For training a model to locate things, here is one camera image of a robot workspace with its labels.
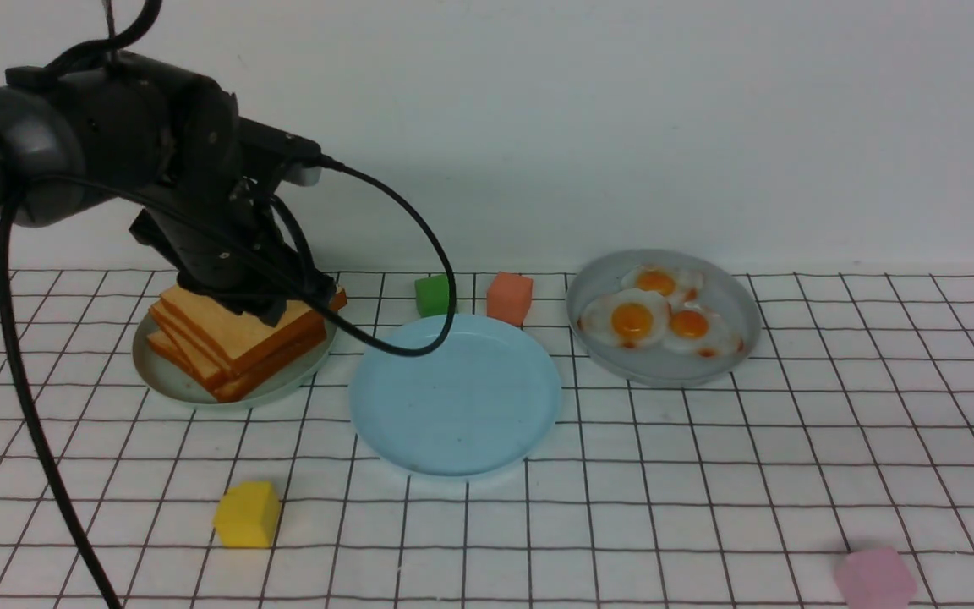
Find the gray plate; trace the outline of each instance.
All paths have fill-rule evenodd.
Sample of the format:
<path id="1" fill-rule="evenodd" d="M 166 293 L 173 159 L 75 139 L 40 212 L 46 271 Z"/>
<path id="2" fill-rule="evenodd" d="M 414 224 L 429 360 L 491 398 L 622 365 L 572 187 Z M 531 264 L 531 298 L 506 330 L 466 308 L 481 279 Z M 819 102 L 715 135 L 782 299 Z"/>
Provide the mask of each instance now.
<path id="1" fill-rule="evenodd" d="M 173 402 L 178 402 L 191 409 L 209 409 L 210 411 L 237 411 L 237 409 L 252 409 L 254 406 L 268 404 L 289 396 L 295 389 L 303 384 L 306 378 L 316 373 L 324 364 L 329 350 L 332 347 L 333 339 L 337 335 L 337 327 L 326 322 L 326 340 L 318 344 L 314 349 L 300 355 L 283 370 L 268 378 L 268 381 L 260 384 L 258 388 L 247 394 L 246 398 L 238 402 L 217 402 L 216 398 L 210 396 L 193 378 L 190 378 L 175 367 L 174 363 L 163 359 L 155 354 L 146 336 L 157 331 L 159 327 L 150 315 L 146 315 L 142 323 L 138 325 L 138 331 L 134 334 L 132 355 L 134 367 L 142 377 L 142 381 L 150 386 L 150 389 L 161 394 Z"/>
<path id="2" fill-rule="evenodd" d="M 704 289 L 698 301 L 720 313 L 731 328 L 739 332 L 745 343 L 741 354 L 701 359 L 656 348 L 619 349 L 587 339 L 584 332 L 577 329 L 577 320 L 588 302 L 602 294 L 617 292 L 621 289 L 619 282 L 623 275 L 641 265 L 684 266 L 703 272 Z M 651 387 L 691 387 L 713 381 L 746 359 L 761 336 L 761 312 L 741 283 L 719 266 L 671 250 L 617 251 L 585 266 L 569 284 L 566 312 L 573 335 L 588 350 L 592 361 L 612 374 Z"/>

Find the stack of bread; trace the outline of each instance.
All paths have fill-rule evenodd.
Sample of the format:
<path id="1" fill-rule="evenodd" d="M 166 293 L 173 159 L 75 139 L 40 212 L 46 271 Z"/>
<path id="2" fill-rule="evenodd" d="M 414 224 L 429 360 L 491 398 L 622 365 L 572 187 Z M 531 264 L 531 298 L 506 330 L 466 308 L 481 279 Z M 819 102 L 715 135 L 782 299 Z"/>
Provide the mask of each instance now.
<path id="1" fill-rule="evenodd" d="M 337 311 L 346 304 L 344 289 L 338 288 L 329 308 Z M 235 315 L 212 298 L 177 285 L 160 294 L 150 315 L 159 327 L 147 337 L 152 351 L 219 402 L 241 400 L 327 338 L 325 320 L 298 300 L 289 300 L 285 315 L 269 327 L 254 315 Z"/>

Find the grid mat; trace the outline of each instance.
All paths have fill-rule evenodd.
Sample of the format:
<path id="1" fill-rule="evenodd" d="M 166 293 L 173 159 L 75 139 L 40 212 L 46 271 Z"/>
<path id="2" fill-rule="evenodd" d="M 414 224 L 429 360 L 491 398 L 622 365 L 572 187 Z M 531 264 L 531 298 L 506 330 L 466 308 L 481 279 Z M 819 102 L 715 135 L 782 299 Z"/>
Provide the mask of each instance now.
<path id="1" fill-rule="evenodd" d="M 384 337 L 424 275 L 343 273 L 344 315 Z M 340 336 L 290 398 L 195 413 L 149 393 L 134 324 L 173 274 L 14 275 L 27 369 L 92 542 L 130 609 L 838 606 L 844 551 L 890 545 L 913 606 L 974 606 L 974 275 L 741 275 L 763 340 L 723 381 L 630 387 L 536 278 L 526 332 L 557 363 L 560 423 L 471 485 L 409 479 L 358 442 Z M 459 277 L 483 311 L 490 275 Z M 0 608 L 97 606 L 19 420 L 0 337 Z M 283 498 L 274 550 L 210 519 L 241 480 Z"/>

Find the plate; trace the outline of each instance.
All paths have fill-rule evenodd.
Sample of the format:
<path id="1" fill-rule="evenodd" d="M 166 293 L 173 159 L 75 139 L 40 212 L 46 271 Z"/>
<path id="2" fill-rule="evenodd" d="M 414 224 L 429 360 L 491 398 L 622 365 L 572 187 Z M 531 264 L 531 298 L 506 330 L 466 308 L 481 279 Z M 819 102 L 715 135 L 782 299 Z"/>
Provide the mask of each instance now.
<path id="1" fill-rule="evenodd" d="M 635 266 L 684 266 L 704 273 L 704 289 L 698 301 L 720 313 L 724 320 L 742 336 L 740 354 L 725 358 L 701 359 L 696 356 L 672 354 L 658 348 L 626 350 L 608 347 L 598 340 L 588 339 L 579 331 L 577 320 L 581 312 L 596 297 L 617 292 L 623 275 Z M 606 255 L 585 266 L 577 274 L 566 293 L 566 315 L 569 326 L 588 356 L 610 373 L 650 387 L 693 387 L 715 381 L 738 366 L 757 346 L 761 337 L 761 311 L 731 274 L 711 262 L 671 250 L 625 250 Z"/>
<path id="2" fill-rule="evenodd" d="M 420 347 L 444 317 L 389 336 Z M 411 474 L 471 479 L 533 451 L 558 419 L 561 378 L 544 348 L 519 329 L 478 315 L 453 317 L 448 339 L 421 358 L 368 349 L 348 386 L 360 439 Z"/>
<path id="3" fill-rule="evenodd" d="M 155 354 L 150 348 L 148 335 L 160 329 L 156 321 L 152 320 L 151 315 L 146 313 L 145 319 L 138 324 L 138 331 L 134 333 L 134 343 L 132 355 L 134 368 L 142 381 L 169 400 L 187 406 L 191 409 L 208 409 L 208 411 L 238 411 L 239 409 L 253 409 L 289 396 L 295 389 L 301 387 L 310 375 L 316 373 L 324 364 L 329 350 L 333 344 L 333 338 L 337 335 L 336 325 L 326 322 L 326 340 L 318 344 L 314 349 L 300 355 L 281 371 L 267 379 L 266 382 L 257 386 L 254 391 L 247 394 L 246 398 L 241 398 L 237 402 L 217 402 L 201 385 L 198 385 L 193 378 L 175 367 L 174 363 L 163 359 Z"/>

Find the white wall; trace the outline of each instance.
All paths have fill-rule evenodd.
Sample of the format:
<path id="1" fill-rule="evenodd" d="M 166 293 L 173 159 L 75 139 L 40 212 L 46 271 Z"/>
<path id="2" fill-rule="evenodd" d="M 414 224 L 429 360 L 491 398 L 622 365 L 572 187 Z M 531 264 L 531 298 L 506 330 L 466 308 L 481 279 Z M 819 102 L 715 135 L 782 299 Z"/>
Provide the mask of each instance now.
<path id="1" fill-rule="evenodd" d="M 98 0 L 0 0 L 0 81 L 102 31 Z M 389 182 L 464 269 L 974 263 L 974 1 L 166 0 L 136 50 Z M 329 265 L 435 266 L 366 186 L 282 193 Z M 132 216 L 15 259 L 159 266 Z"/>

